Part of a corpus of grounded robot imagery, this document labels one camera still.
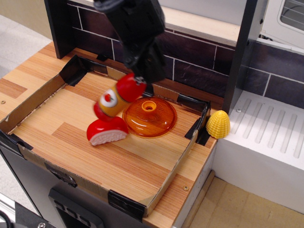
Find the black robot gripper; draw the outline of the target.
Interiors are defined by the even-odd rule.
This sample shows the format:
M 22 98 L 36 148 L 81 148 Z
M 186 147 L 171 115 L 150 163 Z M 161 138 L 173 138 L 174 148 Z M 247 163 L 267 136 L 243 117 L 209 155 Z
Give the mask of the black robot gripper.
M 165 17 L 157 0 L 95 0 L 123 46 L 123 63 L 138 81 L 152 84 L 165 76 L 164 56 L 157 36 L 165 31 Z

